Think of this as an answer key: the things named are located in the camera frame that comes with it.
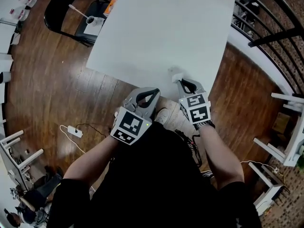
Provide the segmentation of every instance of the black chair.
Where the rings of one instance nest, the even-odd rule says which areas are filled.
[[[97,36],[84,34],[86,28],[86,18],[83,17],[75,35],[71,35],[61,31],[61,27],[66,16],[69,4],[72,4],[74,0],[51,0],[44,13],[44,22],[46,26],[56,33],[68,36],[86,46],[91,46],[95,43]],[[106,19],[104,11],[110,2],[108,0],[96,0],[91,3],[90,7],[86,11],[85,15],[94,16]]]

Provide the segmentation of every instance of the wooden floor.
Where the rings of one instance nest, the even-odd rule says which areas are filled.
[[[45,152],[39,162],[66,171],[82,153],[60,132],[59,126],[90,123],[108,135],[115,108],[134,86],[87,69],[91,48],[46,28],[43,15],[49,1],[38,0],[24,24],[19,45],[12,50],[12,81],[8,84],[5,105],[7,135],[23,129],[24,135],[15,149],[34,152],[43,148]],[[85,10],[82,5],[87,6],[87,0],[77,3],[80,10]],[[67,16],[72,19],[65,22],[65,28],[75,30],[78,15],[69,12]],[[267,141],[281,107],[280,101],[270,97],[271,92],[279,92],[274,83],[238,50],[227,45],[209,99],[219,135],[240,160],[264,162],[268,157],[252,140],[258,136]],[[165,127],[192,136],[194,128],[185,121],[179,106],[162,98],[158,108],[164,106],[171,114]],[[72,139],[84,151],[103,139],[87,126],[79,128],[84,136]],[[200,149],[204,170],[208,164],[201,146]],[[244,171],[249,182],[253,174],[247,164]]]

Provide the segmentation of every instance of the power strip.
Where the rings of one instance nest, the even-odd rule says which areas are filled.
[[[72,127],[72,126],[68,126],[68,127],[67,127],[67,131],[68,131],[70,134],[75,135],[75,136],[78,137],[78,138],[81,138],[82,135],[83,135],[81,130],[76,129],[76,128]]]

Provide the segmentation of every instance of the black cable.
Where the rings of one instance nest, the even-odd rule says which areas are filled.
[[[78,126],[82,126],[82,125],[88,125],[88,126],[90,126],[90,127],[93,128],[96,132],[98,132],[101,136],[103,136],[103,137],[106,138],[106,135],[105,135],[105,134],[99,132],[96,128],[94,128],[93,126],[91,126],[91,125],[88,124],[88,123],[87,123],[87,124],[86,124],[86,123],[77,124],[75,128],[77,129]]]
[[[178,129],[175,129],[174,132],[177,133],[177,135],[179,137],[181,137],[182,140],[188,145],[189,149],[194,152],[194,155],[197,159],[197,162],[196,161],[195,162],[196,162],[198,167],[201,167],[203,163],[202,163],[202,160],[201,160],[201,157],[200,157],[200,151],[199,151],[199,149],[198,149],[198,147],[195,143],[195,140],[194,140],[194,137],[200,137],[200,135],[193,135],[192,136],[192,141],[191,141],[191,139],[188,138],[182,131],[180,131]]]

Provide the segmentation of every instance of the white chair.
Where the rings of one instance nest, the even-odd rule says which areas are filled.
[[[301,117],[298,118],[294,132],[291,136],[291,139],[287,145],[287,148],[284,152],[278,150],[276,147],[271,144],[264,144],[257,138],[254,138],[254,142],[277,158],[284,166],[294,167],[300,157],[299,150],[304,142],[304,99],[299,97],[294,97],[290,95],[282,95],[277,93],[272,93],[273,98],[278,98],[282,100],[289,101],[288,104],[284,104],[283,107],[291,109],[296,112],[301,112]]]
[[[4,139],[0,140],[0,146],[1,148],[7,153],[7,156],[9,157],[10,161],[14,164],[14,166],[20,171],[21,175],[24,175],[29,169],[30,167],[27,166],[29,165],[32,161],[34,161],[37,157],[39,157],[42,153],[43,153],[43,149],[38,150],[37,152],[35,152],[33,155],[31,155],[30,157],[28,157],[25,161],[23,161],[20,164],[17,164],[15,162],[15,160],[11,157],[10,155],[10,148],[12,147],[12,145],[14,145],[15,143],[19,142],[20,139],[20,135],[22,135],[24,132],[23,130],[14,133]],[[8,170],[8,172],[14,176],[17,173],[12,173],[12,170]]]
[[[259,175],[259,177],[269,187],[268,191],[263,192],[261,196],[254,202],[258,215],[262,215],[272,204],[272,198],[280,190],[284,184],[264,165],[262,169],[272,178],[273,181],[269,180],[252,162],[249,162],[249,166]]]

